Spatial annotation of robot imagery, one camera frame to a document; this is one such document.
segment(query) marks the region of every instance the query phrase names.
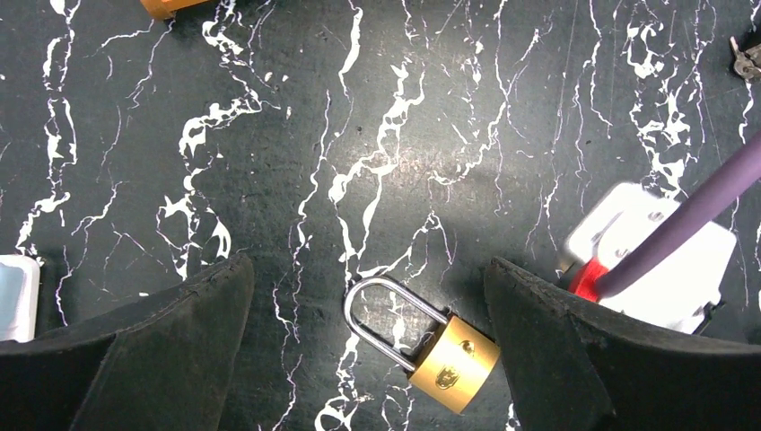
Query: white plastic object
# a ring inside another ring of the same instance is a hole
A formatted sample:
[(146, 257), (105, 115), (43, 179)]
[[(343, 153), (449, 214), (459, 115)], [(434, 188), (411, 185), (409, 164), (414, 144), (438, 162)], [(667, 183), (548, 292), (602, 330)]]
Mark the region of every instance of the white plastic object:
[[(618, 184), (573, 230), (564, 245), (565, 257), (580, 264), (597, 257), (610, 270), (678, 206), (639, 184)], [(719, 284), (736, 242), (734, 233), (711, 222), (623, 292), (603, 297), (599, 304), (691, 334), (703, 322), (705, 306), (722, 298)]]
[(5, 294), (0, 295), (0, 300), (5, 302), (0, 303), (0, 310), (4, 314), (0, 316), (4, 322), (0, 326), (0, 340), (30, 341), (34, 339), (37, 321), (39, 265), (32, 258), (17, 255), (0, 255), (0, 264), (0, 271), (5, 271), (5, 274), (22, 272), (21, 280), (17, 280), (17, 277), (0, 277), (0, 280), (5, 280), (5, 284), (0, 286), (0, 292)]

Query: purple stick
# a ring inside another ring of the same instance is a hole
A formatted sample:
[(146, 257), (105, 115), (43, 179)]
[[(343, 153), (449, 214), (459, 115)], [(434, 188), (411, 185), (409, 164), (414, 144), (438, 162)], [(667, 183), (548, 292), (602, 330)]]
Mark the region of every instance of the purple stick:
[(756, 133), (631, 254), (602, 276), (601, 296), (620, 293), (655, 268), (761, 178), (761, 132)]

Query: padlock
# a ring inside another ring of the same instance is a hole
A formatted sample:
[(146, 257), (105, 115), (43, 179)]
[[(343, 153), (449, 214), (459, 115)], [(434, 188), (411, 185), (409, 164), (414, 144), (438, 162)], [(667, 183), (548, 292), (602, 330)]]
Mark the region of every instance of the padlock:
[[(415, 361), (375, 337), (354, 318), (354, 298), (368, 286), (389, 289), (439, 323), (433, 340)], [(500, 349), (492, 340), (454, 314), (447, 318), (420, 296), (385, 277), (368, 277), (354, 284), (346, 292), (344, 318), (359, 338), (401, 365), (410, 383), (457, 414), (473, 400), (499, 359)]]

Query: black marble surface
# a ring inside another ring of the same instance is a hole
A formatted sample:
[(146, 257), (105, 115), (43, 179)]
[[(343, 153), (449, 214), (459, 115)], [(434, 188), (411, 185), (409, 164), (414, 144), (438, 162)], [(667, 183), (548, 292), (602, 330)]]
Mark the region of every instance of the black marble surface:
[[(9, 0), (0, 252), (44, 261), (40, 331), (247, 253), (221, 429), (513, 429), (502, 374), (457, 417), (351, 337), (348, 280), (388, 271), (488, 332), (492, 256), (555, 280), (616, 182), (684, 199), (761, 127), (728, 45), (760, 5), (223, 0), (153, 22), (137, 0)], [(759, 214), (756, 187), (718, 219), (754, 342)], [(356, 311), (398, 347), (430, 326), (381, 291)]]

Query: red object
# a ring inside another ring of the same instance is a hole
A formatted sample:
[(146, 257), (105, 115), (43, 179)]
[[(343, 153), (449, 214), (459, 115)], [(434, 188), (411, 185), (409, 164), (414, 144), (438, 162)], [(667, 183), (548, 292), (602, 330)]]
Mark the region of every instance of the red object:
[(606, 275), (608, 269), (603, 267), (597, 258), (592, 258), (586, 263), (571, 281), (571, 287), (568, 289), (572, 294), (576, 294), (588, 301), (596, 303), (599, 301), (599, 293), (595, 288), (598, 278)]

